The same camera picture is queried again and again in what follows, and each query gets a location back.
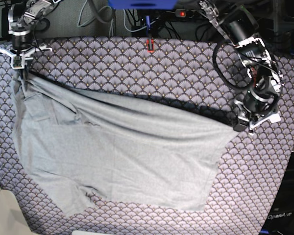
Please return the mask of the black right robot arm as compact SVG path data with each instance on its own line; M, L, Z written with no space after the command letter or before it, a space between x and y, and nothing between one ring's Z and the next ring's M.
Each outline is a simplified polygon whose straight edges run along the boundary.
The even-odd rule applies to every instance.
M19 75L24 75L28 62L33 60L32 55L37 52L52 51L44 43L38 43L36 33L38 24L46 22L47 15L53 12L60 1L58 0L24 0L11 6L8 11L8 34L11 36L11 67Z

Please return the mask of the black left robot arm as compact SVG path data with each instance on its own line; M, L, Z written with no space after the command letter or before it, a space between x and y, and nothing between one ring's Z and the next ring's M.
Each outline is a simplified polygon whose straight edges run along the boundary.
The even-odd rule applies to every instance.
M234 100L238 107L233 129L241 132L254 129L266 121L280 122L278 101L282 92L283 75L273 55L258 33L258 23L242 4L218 4L215 0L198 2L209 23L223 37L213 51L213 66L227 87L244 92L242 100ZM231 44L246 69L250 82L244 87L232 84L221 72L217 53L225 43Z

